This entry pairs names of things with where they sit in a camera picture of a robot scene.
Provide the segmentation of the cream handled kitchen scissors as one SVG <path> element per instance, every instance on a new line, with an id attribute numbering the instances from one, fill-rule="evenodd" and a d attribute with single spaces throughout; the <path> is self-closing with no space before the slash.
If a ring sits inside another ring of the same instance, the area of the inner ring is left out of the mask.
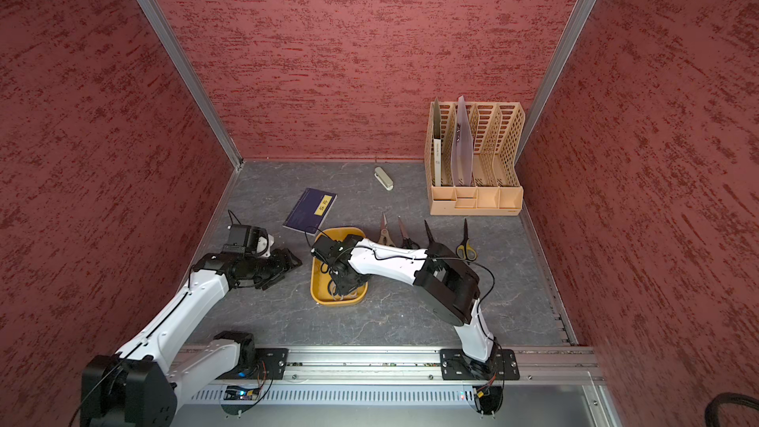
<path id="1" fill-rule="evenodd" d="M 380 245 L 395 247 L 395 243 L 391 239 L 391 233 L 389 232 L 389 223 L 387 222 L 387 216 L 385 213 L 381 215 L 381 229 L 379 232 L 378 243 Z"/>

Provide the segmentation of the black handled scissors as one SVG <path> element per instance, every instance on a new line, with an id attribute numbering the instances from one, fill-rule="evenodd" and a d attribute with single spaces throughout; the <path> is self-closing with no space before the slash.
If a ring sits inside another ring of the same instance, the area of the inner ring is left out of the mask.
<path id="1" fill-rule="evenodd" d="M 407 231 L 406 225 L 404 224 L 402 218 L 398 217 L 397 221 L 398 221 L 398 226 L 399 226 L 399 230 L 400 230 L 400 234 L 402 238 L 401 247 L 404 249 L 413 249 L 413 250 L 420 249 L 421 246 L 410 237 Z"/>
<path id="2" fill-rule="evenodd" d="M 424 220 L 424 227 L 425 227 L 426 236 L 427 236 L 427 239 L 428 239 L 428 247 L 430 247 L 434 243 L 436 243 L 436 239 L 435 239 L 435 237 L 434 237 L 434 235 L 432 233 L 432 229 L 431 229 L 428 221 L 426 221 L 426 219 Z"/>

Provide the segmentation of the yellow and black scissors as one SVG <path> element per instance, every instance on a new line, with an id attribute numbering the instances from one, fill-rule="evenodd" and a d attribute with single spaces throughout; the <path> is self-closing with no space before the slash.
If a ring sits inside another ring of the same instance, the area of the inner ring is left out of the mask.
<path id="1" fill-rule="evenodd" d="M 470 232 L 468 231 L 467 219 L 464 220 L 463 239 L 457 246 L 456 253 L 460 259 L 464 259 L 468 262 L 474 262 L 478 260 L 478 253 L 470 244 Z"/>

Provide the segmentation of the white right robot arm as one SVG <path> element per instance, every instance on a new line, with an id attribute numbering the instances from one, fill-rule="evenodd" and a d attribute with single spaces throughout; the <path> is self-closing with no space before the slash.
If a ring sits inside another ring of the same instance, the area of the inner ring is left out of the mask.
<path id="1" fill-rule="evenodd" d="M 480 277 L 444 244 L 404 249 L 353 234 L 342 240 L 322 236 L 314 241 L 312 255 L 326 265 L 338 296 L 373 276 L 413 287 L 435 316 L 455 328 L 468 368 L 482 379 L 493 376 L 497 343 L 481 315 Z"/>

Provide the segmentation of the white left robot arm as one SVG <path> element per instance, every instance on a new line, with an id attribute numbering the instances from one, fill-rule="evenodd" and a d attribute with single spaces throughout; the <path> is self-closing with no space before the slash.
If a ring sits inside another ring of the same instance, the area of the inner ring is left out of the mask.
<path id="1" fill-rule="evenodd" d="M 70 422 L 81 426 L 169 426 L 178 410 L 221 376 L 243 386 L 258 383 L 262 401 L 282 379 L 288 352 L 255 347 L 250 333 L 223 331 L 191 358 L 174 362 L 207 313 L 238 287 L 266 290 L 302 261 L 286 248 L 267 258 L 248 250 L 209 253 L 188 283 L 132 340 L 113 355 L 95 357 L 82 373 L 81 401 Z"/>

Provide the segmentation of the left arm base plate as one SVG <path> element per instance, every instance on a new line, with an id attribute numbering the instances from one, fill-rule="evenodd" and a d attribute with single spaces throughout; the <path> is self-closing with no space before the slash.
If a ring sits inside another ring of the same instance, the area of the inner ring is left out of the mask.
<path id="1" fill-rule="evenodd" d="M 256 348 L 252 361 L 240 362 L 217 379 L 237 383 L 280 381 L 285 375 L 289 354 L 287 348 Z"/>

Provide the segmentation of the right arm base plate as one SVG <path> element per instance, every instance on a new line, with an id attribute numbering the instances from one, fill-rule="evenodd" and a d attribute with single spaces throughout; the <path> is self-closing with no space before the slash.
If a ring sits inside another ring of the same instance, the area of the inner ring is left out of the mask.
<path id="1" fill-rule="evenodd" d="M 485 362 L 464 355 L 462 349 L 441 349 L 440 363 L 445 381 L 519 381 L 521 379 L 513 350 L 495 347 Z"/>

